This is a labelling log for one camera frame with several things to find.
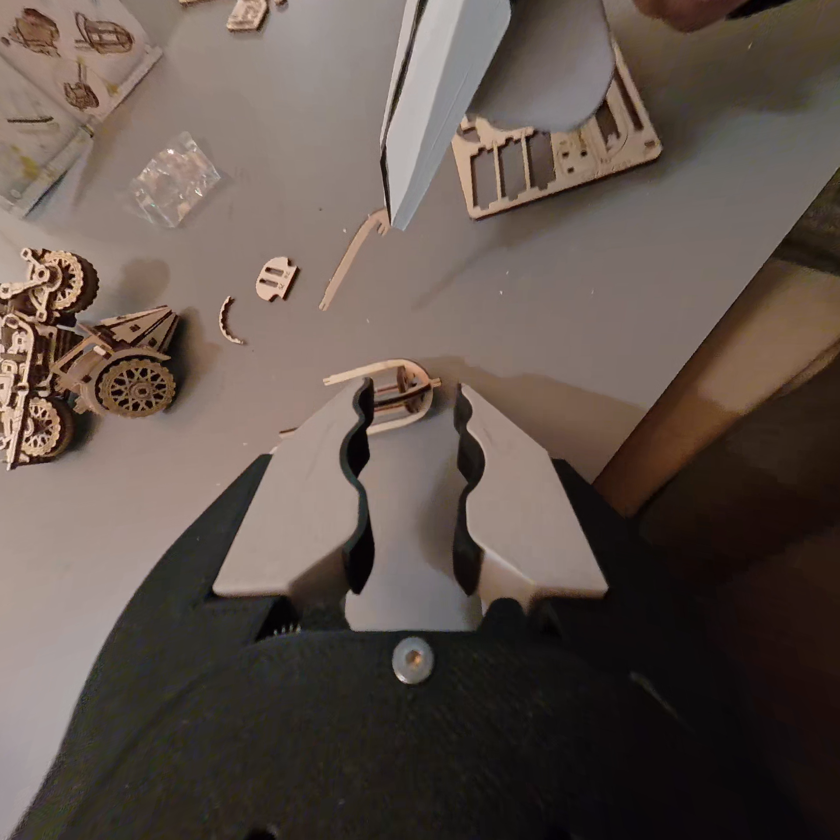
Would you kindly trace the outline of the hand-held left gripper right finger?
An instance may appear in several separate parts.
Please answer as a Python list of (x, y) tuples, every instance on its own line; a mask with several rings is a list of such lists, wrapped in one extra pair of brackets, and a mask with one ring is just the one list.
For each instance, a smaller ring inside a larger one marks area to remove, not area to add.
[(454, 576), (483, 603), (601, 599), (608, 583), (549, 452), (469, 385), (455, 402)]

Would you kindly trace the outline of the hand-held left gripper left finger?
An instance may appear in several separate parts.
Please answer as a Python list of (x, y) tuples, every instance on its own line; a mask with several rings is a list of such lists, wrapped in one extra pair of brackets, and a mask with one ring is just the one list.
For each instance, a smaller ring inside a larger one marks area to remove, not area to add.
[(355, 378), (276, 447), (214, 594), (341, 601), (362, 592), (375, 556), (360, 480), (373, 414), (372, 379)]

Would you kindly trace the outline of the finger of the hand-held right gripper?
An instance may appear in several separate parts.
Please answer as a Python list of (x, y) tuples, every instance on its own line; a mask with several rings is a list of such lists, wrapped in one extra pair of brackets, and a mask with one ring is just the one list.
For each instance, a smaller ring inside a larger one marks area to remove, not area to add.
[(509, 1), (427, 1), (386, 143), (391, 228), (410, 224), (510, 21)]
[(397, 38), (396, 53), (380, 133), (380, 169), (386, 212), (391, 212), (392, 210), (389, 169), (386, 152), (387, 137), (403, 91), (405, 78), (413, 54), (417, 28), (422, 19), (422, 15), (424, 14), (426, 5), (427, 1), (406, 1), (403, 9), (400, 32)]

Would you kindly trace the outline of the u-shaped wooden puzzle assembly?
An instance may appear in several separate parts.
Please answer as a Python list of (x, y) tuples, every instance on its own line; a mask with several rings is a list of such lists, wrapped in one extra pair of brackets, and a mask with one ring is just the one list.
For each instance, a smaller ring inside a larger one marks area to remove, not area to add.
[(410, 426), (431, 410), (439, 378), (430, 375), (417, 362), (391, 359), (331, 374), (323, 379), (325, 386), (371, 378), (374, 385), (374, 419), (368, 435), (381, 434)]

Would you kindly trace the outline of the long forked wooden strip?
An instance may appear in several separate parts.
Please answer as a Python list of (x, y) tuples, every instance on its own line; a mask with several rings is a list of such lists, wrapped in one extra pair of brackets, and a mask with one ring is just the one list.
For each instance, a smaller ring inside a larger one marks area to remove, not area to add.
[(329, 309), (343, 281), (347, 277), (356, 256), (359, 254), (365, 240), (371, 233), (384, 236), (391, 229), (390, 215), (386, 207), (370, 214), (358, 228), (346, 248), (337, 268), (333, 272), (324, 291), (318, 309), (324, 312)]

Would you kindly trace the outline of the person's right forearm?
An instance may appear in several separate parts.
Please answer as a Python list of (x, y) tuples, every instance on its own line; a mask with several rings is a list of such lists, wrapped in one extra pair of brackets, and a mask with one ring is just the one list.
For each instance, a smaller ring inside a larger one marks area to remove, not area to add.
[(747, 1), (633, 1), (647, 18), (689, 34), (707, 28), (736, 13)]

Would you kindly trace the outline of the grey desk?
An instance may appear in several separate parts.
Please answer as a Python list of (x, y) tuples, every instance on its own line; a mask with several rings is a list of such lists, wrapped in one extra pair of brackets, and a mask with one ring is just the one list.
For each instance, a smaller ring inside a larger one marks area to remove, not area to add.
[[(103, 125), (72, 204), (2, 213), (21, 248), (96, 267), (92, 321), (182, 314), (180, 394), (139, 421), (80, 425), (50, 465), (2, 473), (2, 838), (56, 756), (112, 626), (173, 542), (322, 378), (387, 358), (444, 380), (423, 421), (376, 435), (361, 474), (375, 561), (354, 629), (466, 629), (452, 577), (463, 481), (451, 402), (465, 382), (592, 480), (838, 167), (838, 2), (798, 2), (695, 35), (607, 8), (664, 145), (657, 162), (473, 221), (447, 152), (407, 231), (347, 244), (383, 206), (379, 133), (404, 2), (289, 2), (257, 35), (230, 2), (127, 2), (164, 56)], [(222, 181), (175, 229), (132, 215), (132, 179), (189, 132)], [(299, 270), (285, 299), (263, 265)], [(217, 316), (227, 296), (231, 331)]]

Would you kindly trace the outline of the wooden puzzle sheet with cutouts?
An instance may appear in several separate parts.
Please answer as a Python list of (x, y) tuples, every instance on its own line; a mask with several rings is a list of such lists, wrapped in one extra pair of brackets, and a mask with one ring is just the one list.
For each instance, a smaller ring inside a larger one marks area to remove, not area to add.
[(464, 118), (452, 151), (472, 219), (495, 216), (655, 161), (662, 145), (623, 53), (612, 41), (615, 69), (605, 98), (579, 128), (547, 133), (501, 130)]

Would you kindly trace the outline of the curved toothed wooden piece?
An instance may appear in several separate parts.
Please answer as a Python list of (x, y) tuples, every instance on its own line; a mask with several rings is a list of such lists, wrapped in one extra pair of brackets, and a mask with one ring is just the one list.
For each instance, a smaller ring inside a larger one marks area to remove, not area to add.
[(243, 339), (240, 339), (236, 334), (234, 334), (234, 332), (231, 331), (229, 325), (230, 309), (233, 306), (234, 302), (235, 299), (232, 296), (227, 296), (224, 299), (217, 316), (218, 327), (226, 341), (235, 344), (239, 347), (245, 347), (247, 345), (247, 342)]

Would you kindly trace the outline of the oval slotted wooden piece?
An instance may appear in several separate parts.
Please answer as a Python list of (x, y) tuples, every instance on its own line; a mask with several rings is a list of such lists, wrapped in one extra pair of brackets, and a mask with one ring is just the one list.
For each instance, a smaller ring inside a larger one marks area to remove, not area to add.
[(260, 270), (255, 282), (257, 296), (266, 302), (285, 299), (298, 275), (298, 266), (288, 257), (269, 259)]

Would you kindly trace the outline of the clear plastic bag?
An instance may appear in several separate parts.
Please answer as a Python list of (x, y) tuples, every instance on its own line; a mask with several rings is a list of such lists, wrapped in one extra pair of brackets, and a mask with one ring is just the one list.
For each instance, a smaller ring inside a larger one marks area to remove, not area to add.
[(175, 229), (222, 181), (222, 174), (186, 131), (178, 133), (135, 176), (124, 194), (134, 216)]

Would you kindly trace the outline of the wooden motorcycle model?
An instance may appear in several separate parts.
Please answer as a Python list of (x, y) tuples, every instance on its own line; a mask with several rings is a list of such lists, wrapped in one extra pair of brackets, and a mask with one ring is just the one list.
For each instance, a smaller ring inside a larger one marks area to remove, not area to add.
[(93, 324), (92, 263), (65, 250), (23, 248), (26, 277), (2, 281), (1, 450), (6, 470), (60, 457), (85, 413), (129, 419), (168, 409), (167, 353), (179, 316), (166, 306)]

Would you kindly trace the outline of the puzzle instruction booklet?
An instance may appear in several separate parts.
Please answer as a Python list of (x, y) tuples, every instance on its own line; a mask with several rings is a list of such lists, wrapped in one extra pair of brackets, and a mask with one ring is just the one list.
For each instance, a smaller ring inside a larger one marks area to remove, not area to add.
[(161, 56), (122, 2), (2, 1), (2, 210), (28, 215)]

